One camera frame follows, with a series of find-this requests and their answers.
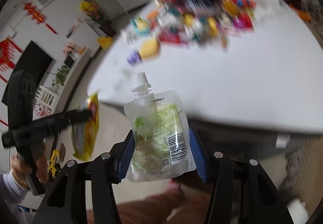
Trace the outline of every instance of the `snack package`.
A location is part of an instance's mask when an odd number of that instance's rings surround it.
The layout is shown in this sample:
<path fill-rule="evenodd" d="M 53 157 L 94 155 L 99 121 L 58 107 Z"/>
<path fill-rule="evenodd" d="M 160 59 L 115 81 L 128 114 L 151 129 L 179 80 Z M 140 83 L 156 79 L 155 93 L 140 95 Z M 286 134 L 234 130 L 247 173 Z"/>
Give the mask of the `snack package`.
<path fill-rule="evenodd" d="M 96 134 L 99 129 L 99 100 L 98 94 L 89 96 L 80 110 L 91 110 L 92 118 L 89 121 L 72 125 L 72 144 L 74 154 L 78 159 L 88 161 L 92 155 Z"/>
<path fill-rule="evenodd" d="M 189 127 L 175 91 L 149 93 L 145 73 L 132 76 L 137 98 L 124 105 L 136 147 L 127 172 L 131 182 L 177 177 L 196 169 L 190 149 Z"/>

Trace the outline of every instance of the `blue gripper pad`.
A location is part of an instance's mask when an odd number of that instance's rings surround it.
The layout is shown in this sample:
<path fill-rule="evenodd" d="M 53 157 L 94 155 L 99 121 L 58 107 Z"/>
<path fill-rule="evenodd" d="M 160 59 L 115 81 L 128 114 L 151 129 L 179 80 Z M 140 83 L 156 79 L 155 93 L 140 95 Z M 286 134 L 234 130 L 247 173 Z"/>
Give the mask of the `blue gripper pad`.
<path fill-rule="evenodd" d="M 130 137 L 130 140 L 128 141 L 124 149 L 121 159 L 118 162 L 117 178 L 119 182 L 121 182 L 121 180 L 123 180 L 127 175 L 127 171 L 134 151 L 135 151 L 135 138 L 133 137 L 133 134 L 132 134 Z"/>
<path fill-rule="evenodd" d="M 204 157 L 202 151 L 202 143 L 198 140 L 198 138 L 199 136 L 196 136 L 194 130 L 190 128 L 190 146 L 195 161 L 196 169 L 199 174 L 199 177 L 203 180 L 204 183 L 207 183 L 209 176 L 207 173 L 206 158 Z"/>

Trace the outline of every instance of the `green plant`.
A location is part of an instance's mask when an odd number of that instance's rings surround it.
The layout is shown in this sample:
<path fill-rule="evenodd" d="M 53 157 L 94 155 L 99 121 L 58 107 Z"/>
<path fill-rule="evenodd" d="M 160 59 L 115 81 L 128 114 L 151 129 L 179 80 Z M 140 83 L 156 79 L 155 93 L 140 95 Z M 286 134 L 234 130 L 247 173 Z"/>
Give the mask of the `green plant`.
<path fill-rule="evenodd" d="M 58 68 L 56 71 L 56 78 L 55 78 L 56 83 L 64 86 L 64 82 L 68 72 L 69 72 L 69 68 L 66 65 L 62 66 L 61 68 Z"/>

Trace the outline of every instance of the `human hand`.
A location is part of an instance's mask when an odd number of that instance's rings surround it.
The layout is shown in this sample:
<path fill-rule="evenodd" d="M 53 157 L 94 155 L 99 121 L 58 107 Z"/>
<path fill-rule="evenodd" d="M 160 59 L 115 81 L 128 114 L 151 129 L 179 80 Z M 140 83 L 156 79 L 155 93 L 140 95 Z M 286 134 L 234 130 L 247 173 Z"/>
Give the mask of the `human hand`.
<path fill-rule="evenodd" d="M 46 146 L 42 146 L 42 155 L 37 159 L 36 165 L 38 167 L 36 171 L 36 177 L 43 184 L 48 181 L 48 165 L 45 156 Z M 18 154 L 10 158 L 11 169 L 16 181 L 24 187 L 28 187 L 25 174 L 31 174 L 33 172 L 32 168 L 24 161 L 18 158 Z"/>

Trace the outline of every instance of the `pile of items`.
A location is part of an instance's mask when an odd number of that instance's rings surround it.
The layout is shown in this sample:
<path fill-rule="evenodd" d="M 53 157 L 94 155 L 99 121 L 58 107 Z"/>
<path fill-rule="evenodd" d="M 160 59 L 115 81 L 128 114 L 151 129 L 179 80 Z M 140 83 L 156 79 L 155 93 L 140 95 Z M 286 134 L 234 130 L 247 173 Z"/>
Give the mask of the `pile of items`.
<path fill-rule="evenodd" d="M 228 46 L 227 34 L 237 29 L 252 29 L 251 19 L 256 4 L 251 0 L 155 0 L 158 9 L 146 18 L 131 19 L 136 35 L 150 34 L 144 48 L 132 52 L 127 60 L 134 65 L 147 55 L 158 51 L 159 42 L 186 44 L 219 39 L 223 48 Z M 134 35 L 123 32 L 131 43 Z"/>

